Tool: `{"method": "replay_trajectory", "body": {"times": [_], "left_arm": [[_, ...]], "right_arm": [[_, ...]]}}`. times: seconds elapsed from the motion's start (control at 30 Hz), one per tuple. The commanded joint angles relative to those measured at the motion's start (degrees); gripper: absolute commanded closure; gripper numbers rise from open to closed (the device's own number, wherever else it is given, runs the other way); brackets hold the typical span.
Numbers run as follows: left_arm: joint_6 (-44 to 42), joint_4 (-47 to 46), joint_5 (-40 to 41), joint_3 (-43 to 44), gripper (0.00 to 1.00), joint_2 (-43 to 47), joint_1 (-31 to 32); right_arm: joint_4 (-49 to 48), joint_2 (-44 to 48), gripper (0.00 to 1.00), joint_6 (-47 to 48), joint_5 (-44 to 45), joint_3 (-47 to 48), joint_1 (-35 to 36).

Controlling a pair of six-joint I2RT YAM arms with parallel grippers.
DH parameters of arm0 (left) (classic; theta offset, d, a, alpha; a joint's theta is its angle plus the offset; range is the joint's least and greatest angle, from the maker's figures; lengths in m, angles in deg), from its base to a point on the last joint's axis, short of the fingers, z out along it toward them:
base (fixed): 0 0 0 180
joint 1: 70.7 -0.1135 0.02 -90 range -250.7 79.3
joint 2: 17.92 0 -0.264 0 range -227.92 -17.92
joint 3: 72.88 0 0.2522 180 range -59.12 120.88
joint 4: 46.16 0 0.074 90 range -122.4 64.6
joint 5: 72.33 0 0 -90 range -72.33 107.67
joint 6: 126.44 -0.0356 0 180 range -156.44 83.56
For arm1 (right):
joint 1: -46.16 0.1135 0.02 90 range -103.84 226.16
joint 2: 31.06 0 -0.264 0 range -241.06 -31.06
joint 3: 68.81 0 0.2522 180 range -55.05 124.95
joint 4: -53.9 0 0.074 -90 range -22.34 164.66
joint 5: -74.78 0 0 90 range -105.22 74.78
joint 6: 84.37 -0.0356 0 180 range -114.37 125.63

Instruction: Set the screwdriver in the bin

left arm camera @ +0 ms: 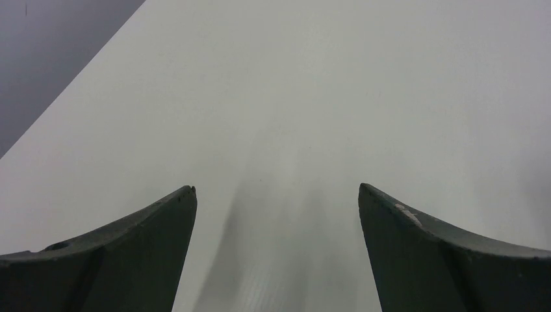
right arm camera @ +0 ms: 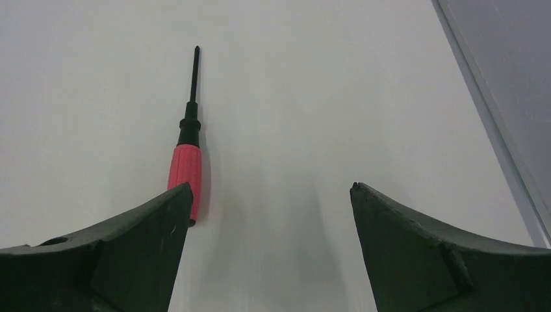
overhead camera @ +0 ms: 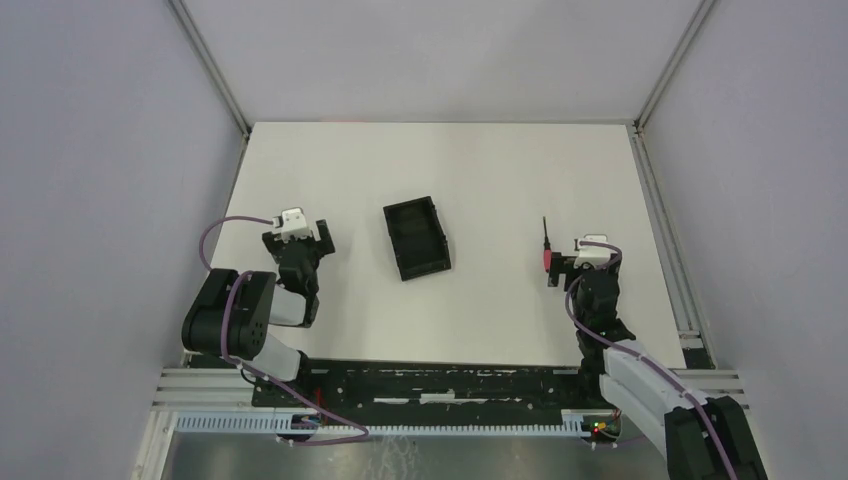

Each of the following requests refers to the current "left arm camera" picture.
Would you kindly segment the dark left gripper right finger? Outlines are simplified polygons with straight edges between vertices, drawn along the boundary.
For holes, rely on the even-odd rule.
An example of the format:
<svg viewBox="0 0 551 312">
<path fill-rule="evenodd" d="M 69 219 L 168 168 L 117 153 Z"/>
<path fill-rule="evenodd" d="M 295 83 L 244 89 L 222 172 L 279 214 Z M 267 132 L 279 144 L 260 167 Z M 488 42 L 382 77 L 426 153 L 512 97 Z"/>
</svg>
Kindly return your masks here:
<svg viewBox="0 0 551 312">
<path fill-rule="evenodd" d="M 491 239 L 359 187 L 383 311 L 549 311 L 550 252 Z"/>
</svg>

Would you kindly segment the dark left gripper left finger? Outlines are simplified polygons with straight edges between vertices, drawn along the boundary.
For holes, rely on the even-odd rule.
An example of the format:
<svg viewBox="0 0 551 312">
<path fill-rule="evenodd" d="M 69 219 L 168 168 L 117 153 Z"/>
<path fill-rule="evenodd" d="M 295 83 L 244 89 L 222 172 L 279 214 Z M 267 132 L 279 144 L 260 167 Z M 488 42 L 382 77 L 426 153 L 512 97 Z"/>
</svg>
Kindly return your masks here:
<svg viewBox="0 0 551 312">
<path fill-rule="evenodd" d="M 39 252 L 1 256 L 2 311 L 171 311 L 198 201 L 184 186 Z"/>
</svg>

